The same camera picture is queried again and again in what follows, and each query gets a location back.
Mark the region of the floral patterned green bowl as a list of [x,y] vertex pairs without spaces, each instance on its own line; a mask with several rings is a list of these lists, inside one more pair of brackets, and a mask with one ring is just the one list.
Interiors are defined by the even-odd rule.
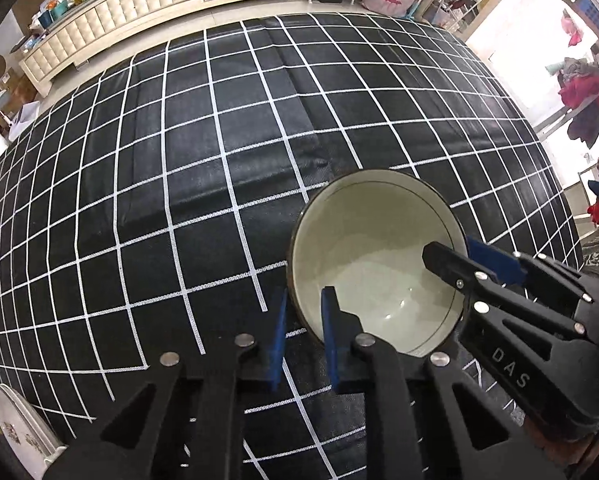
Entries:
[[460,292],[426,269],[431,243],[467,255],[467,237],[448,204],[425,182],[398,171],[367,169],[333,180],[306,205],[294,228],[288,284],[298,317],[324,341],[321,292],[365,332],[422,358],[459,322]]

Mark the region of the cartoon print white plate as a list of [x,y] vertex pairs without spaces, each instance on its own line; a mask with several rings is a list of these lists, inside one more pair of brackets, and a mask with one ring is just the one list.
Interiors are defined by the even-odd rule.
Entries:
[[47,469],[66,450],[42,416],[6,384],[0,384],[0,429],[33,479],[44,478]]

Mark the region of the clothes drying rack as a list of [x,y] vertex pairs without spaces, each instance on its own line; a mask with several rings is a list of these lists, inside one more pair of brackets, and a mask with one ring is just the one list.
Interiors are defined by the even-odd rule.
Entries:
[[537,126],[539,139],[565,129],[571,140],[593,148],[599,136],[599,9],[592,0],[562,0],[561,26],[569,36],[564,60],[549,65],[557,76],[562,107]]

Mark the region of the cream tufted TV cabinet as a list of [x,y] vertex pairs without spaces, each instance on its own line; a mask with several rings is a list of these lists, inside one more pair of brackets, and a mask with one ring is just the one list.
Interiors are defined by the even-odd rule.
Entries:
[[139,32],[216,6],[249,0],[87,0],[54,22],[20,67],[41,96],[68,66],[79,66]]

